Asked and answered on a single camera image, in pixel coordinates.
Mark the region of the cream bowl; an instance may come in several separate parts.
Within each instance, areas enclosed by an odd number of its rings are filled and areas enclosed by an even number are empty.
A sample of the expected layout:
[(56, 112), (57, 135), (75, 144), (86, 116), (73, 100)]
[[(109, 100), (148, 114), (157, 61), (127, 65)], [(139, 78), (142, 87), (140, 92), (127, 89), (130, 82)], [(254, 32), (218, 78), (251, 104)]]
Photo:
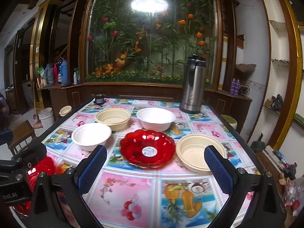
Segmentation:
[(209, 172), (204, 153), (205, 148), (210, 145), (214, 146), (223, 158), (227, 158), (227, 151), (219, 141), (202, 134), (189, 134), (181, 138), (176, 145), (176, 154), (190, 171)]
[(95, 115), (98, 123), (109, 126), (114, 132), (126, 129), (130, 119), (131, 113), (122, 108), (105, 109)]

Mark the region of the white bowl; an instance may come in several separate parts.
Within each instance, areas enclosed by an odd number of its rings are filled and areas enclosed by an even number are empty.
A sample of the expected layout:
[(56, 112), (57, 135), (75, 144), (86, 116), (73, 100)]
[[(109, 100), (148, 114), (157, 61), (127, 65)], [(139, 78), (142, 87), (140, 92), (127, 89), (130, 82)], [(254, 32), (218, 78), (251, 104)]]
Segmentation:
[(140, 109), (136, 116), (144, 129), (159, 132), (167, 130), (176, 119), (173, 112), (157, 107)]
[(105, 146), (110, 138), (112, 130), (102, 123), (89, 123), (75, 129), (72, 133), (72, 141), (85, 151), (93, 151), (96, 146)]

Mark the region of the red glass plate with sticker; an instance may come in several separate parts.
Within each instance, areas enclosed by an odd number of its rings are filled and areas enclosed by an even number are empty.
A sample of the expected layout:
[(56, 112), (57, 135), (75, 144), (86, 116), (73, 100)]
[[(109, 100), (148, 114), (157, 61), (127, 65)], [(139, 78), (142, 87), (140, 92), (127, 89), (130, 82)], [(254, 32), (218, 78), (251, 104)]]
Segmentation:
[(176, 152), (174, 140), (163, 132), (139, 129), (120, 141), (120, 154), (130, 165), (160, 168), (171, 161)]

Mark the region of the stacked bowls on side stand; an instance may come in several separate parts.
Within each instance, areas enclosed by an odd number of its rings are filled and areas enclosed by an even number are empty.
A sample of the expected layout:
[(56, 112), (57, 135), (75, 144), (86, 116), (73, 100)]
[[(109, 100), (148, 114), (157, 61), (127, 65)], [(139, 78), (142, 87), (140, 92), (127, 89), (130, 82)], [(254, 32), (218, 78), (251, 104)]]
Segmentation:
[(60, 109), (59, 115), (60, 115), (61, 117), (64, 117), (64, 116), (66, 116), (69, 112), (71, 112), (71, 110), (72, 110), (72, 107), (71, 107), (70, 105), (66, 105), (66, 106), (64, 106), (63, 108)]

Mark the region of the wooden stool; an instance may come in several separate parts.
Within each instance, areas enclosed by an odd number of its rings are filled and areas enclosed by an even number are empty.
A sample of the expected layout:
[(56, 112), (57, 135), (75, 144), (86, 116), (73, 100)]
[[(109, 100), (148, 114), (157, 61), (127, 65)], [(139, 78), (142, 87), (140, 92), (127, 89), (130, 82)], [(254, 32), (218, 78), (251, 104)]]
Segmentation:
[(36, 138), (35, 130), (30, 124), (28, 120), (20, 123), (18, 126), (13, 128), (13, 140), (8, 143), (8, 149), (11, 151), (12, 155), (15, 156), (19, 151), (17, 150), (17, 146), (19, 146), (20, 149), (21, 143), (25, 142), (26, 145), (28, 145), (28, 142), (26, 142), (26, 139), (28, 138)]

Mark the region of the green pale bowl at right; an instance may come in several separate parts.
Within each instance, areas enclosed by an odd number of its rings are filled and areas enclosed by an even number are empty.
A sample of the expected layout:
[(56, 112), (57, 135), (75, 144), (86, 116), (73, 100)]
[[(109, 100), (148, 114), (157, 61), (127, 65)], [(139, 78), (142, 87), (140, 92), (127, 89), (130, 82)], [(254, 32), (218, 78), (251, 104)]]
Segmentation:
[(231, 116), (228, 116), (228, 115), (224, 115), (224, 114), (222, 114), (221, 117), (223, 117), (223, 119), (225, 121), (227, 121), (228, 124), (230, 124), (233, 127), (234, 130), (237, 129), (238, 123), (234, 118), (232, 118)]

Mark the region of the colourful fruit pattern tablecloth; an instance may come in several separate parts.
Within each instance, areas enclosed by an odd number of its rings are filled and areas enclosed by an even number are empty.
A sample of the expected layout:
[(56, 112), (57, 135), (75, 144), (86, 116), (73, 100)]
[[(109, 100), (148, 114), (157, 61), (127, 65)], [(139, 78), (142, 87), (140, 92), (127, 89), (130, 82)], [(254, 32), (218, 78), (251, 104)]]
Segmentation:
[(228, 198), (210, 172), (191, 172), (178, 157), (160, 168), (142, 169), (129, 164), (120, 154), (120, 141), (142, 127), (137, 112), (151, 107), (175, 114), (175, 121), (166, 130), (175, 142), (190, 134), (207, 135), (224, 146), (235, 167), (256, 172), (242, 138), (207, 105), (199, 114), (190, 115), (180, 111), (176, 102), (107, 98), (104, 105), (89, 102), (70, 118), (58, 120), (40, 139), (54, 164), (65, 170), (89, 155), (72, 141), (75, 129), (93, 123), (99, 111), (128, 110), (131, 118), (126, 129), (113, 132), (106, 142), (107, 160), (84, 196), (91, 211), (104, 227), (207, 227)]

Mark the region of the white plastic bucket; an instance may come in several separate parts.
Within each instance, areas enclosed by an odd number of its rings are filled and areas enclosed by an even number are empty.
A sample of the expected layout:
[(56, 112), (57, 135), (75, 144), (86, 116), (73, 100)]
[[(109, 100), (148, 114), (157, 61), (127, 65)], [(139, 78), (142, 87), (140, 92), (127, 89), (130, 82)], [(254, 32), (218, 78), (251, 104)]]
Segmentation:
[(41, 110), (38, 116), (44, 129), (50, 128), (55, 122), (53, 109), (51, 107)]

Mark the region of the small black jar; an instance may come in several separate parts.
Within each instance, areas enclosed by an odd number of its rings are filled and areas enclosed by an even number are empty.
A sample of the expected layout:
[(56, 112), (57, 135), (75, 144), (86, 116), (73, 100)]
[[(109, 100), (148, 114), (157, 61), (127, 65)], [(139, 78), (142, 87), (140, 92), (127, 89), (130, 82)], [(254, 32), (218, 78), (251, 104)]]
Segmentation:
[(104, 94), (96, 94), (94, 96), (94, 104), (103, 105), (105, 103), (105, 95)]

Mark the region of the stainless steel thermos jug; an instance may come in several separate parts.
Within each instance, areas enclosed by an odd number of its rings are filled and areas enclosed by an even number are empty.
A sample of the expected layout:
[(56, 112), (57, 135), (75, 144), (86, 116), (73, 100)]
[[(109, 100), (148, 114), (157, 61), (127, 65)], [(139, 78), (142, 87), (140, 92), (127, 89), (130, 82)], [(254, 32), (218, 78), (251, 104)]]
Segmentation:
[(207, 62), (199, 55), (189, 56), (183, 75), (183, 95), (179, 109), (187, 114), (200, 113), (203, 103)]

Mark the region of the purple bottles pair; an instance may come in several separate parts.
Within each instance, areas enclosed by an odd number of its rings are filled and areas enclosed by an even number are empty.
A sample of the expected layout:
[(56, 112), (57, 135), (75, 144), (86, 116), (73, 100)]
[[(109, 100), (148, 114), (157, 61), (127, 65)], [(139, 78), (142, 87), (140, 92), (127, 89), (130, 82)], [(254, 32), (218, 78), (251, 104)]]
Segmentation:
[(233, 78), (233, 80), (231, 81), (229, 93), (233, 96), (238, 96), (240, 87), (241, 87), (240, 81)]

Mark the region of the blue water bottle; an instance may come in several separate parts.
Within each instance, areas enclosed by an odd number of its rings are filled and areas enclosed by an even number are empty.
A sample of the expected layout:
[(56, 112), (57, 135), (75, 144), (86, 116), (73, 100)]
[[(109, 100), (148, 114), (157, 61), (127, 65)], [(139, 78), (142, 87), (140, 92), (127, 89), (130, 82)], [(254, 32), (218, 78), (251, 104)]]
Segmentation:
[(63, 60), (61, 65), (60, 65), (60, 74), (61, 74), (61, 83), (63, 85), (68, 84), (68, 66), (67, 66), (67, 61)]

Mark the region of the flower garden wall mural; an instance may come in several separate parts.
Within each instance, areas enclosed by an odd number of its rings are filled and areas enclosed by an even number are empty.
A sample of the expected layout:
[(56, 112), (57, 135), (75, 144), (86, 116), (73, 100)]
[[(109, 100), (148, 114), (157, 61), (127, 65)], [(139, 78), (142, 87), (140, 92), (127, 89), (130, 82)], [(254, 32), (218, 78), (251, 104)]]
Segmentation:
[(216, 0), (90, 0), (85, 80), (182, 84), (192, 55), (214, 83)]

